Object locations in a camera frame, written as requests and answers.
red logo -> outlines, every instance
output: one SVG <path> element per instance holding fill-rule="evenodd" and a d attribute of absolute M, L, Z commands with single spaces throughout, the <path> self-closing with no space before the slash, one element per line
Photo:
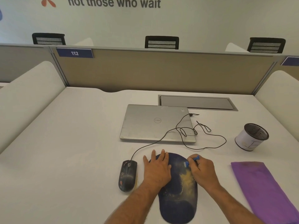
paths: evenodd
<path fill-rule="evenodd" d="M 54 2 L 52 2 L 51 0 L 42 0 L 42 6 L 46 7 L 47 6 L 47 1 L 50 3 L 50 5 L 52 5 L 52 7 L 56 8 L 56 5 Z"/>

mouse cable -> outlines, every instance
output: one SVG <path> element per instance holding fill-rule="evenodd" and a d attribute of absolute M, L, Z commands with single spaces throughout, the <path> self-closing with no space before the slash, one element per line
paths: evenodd
<path fill-rule="evenodd" d="M 185 116 L 188 116 L 188 115 L 190 115 L 190 116 L 199 116 L 199 114 L 194 114 L 194 113 L 189 113 L 189 114 L 186 114 Z M 156 142 L 154 142 L 154 143 L 152 143 L 152 144 L 149 144 L 149 145 L 146 145 L 146 146 L 143 146 L 143 147 L 137 149 L 137 150 L 133 153 L 133 155 L 132 155 L 130 161 L 133 159 L 133 156 L 135 155 L 135 153 L 136 153 L 137 151 L 139 151 L 139 150 L 142 149 L 142 148 L 148 147 L 148 146 L 150 146 L 150 145 L 154 145 L 154 144 L 156 144 L 156 143 L 162 141 L 163 138 L 165 138 L 165 136 L 168 134 L 168 132 L 173 131 L 173 130 L 177 130 L 177 131 L 178 131 L 178 133 L 179 133 L 180 136 L 181 136 L 182 143 L 184 144 L 184 146 L 187 147 L 187 148 L 189 148 L 189 149 L 192 149 L 192 150 L 202 150 L 202 149 L 205 149 L 205 148 L 219 148 L 219 147 L 223 146 L 223 145 L 227 142 L 226 138 L 225 138 L 224 136 L 222 136 L 222 135 L 209 134 L 209 132 L 211 132 L 212 130 L 211 130 L 208 126 L 206 126 L 206 125 L 204 125 L 204 124 L 201 124 L 201 123 L 199 123 L 198 121 L 196 121 L 196 122 L 197 122 L 197 125 L 195 125 L 195 127 L 193 127 L 193 128 L 190 128 L 190 127 L 178 127 L 178 125 L 180 124 L 180 122 L 183 120 L 183 118 L 184 118 L 185 116 L 182 117 L 182 119 L 178 122 L 178 124 L 176 125 L 175 128 L 173 128 L 173 129 L 167 131 L 167 132 L 165 133 L 165 135 L 164 135 L 160 140 L 158 140 L 158 141 L 156 141 Z M 183 137 L 182 137 L 182 135 L 184 135 L 184 137 L 187 137 L 187 134 L 186 134 L 186 132 L 184 131 L 184 128 L 188 128 L 188 129 L 193 130 L 194 135 L 196 136 L 196 135 L 198 135 L 198 132 L 197 132 L 196 129 L 195 129 L 197 126 L 200 126 L 200 127 L 202 128 L 202 130 L 204 131 L 204 133 L 207 134 L 207 135 L 223 137 L 223 138 L 225 139 L 225 142 L 224 142 L 222 145 L 218 146 L 218 147 L 190 148 L 190 147 L 186 146 L 186 144 L 185 144 L 185 142 L 184 142 L 184 140 L 183 140 Z"/>

desk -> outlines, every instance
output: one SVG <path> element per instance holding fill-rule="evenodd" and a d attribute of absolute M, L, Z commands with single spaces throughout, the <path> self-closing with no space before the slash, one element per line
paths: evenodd
<path fill-rule="evenodd" d="M 191 117 L 226 137 L 217 149 L 199 151 L 214 161 L 220 183 L 245 207 L 249 205 L 234 177 L 230 162 L 261 161 L 299 209 L 299 142 L 252 95 L 178 93 L 125 90 L 106 93 L 68 87 L 0 155 L 0 217 L 3 223 L 103 223 L 128 196 L 118 188 L 121 164 L 145 143 L 119 139 L 128 104 L 157 105 L 158 94 L 229 97 L 239 110 L 189 110 Z M 234 138 L 245 123 L 269 132 L 269 140 L 253 152 L 240 149 Z M 198 128 L 194 148 L 217 146 L 223 138 Z M 143 180 L 142 156 L 152 149 L 196 153 L 182 144 L 156 144 L 134 156 L 138 184 Z M 147 223 L 166 223 L 155 199 Z M 198 187 L 195 218 L 190 223 L 228 223 L 217 204 Z"/>

laptop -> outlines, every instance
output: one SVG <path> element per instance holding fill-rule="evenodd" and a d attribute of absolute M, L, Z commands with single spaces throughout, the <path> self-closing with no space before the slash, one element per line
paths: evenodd
<path fill-rule="evenodd" d="M 120 139 L 159 141 L 167 131 L 174 129 L 183 116 L 188 113 L 186 107 L 128 105 Z M 178 127 L 193 128 L 190 116 L 185 116 Z M 195 143 L 196 138 L 193 130 L 187 128 L 184 130 L 187 137 L 182 135 L 183 141 Z M 168 132 L 161 141 L 182 142 L 182 139 L 180 133 L 174 129 Z"/>

pen holder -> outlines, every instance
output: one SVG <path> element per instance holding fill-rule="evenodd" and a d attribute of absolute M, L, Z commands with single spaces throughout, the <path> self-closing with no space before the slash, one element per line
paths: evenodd
<path fill-rule="evenodd" d="M 241 133 L 235 138 L 235 142 L 241 149 L 253 151 L 268 138 L 269 134 L 264 128 L 254 123 L 247 123 Z"/>

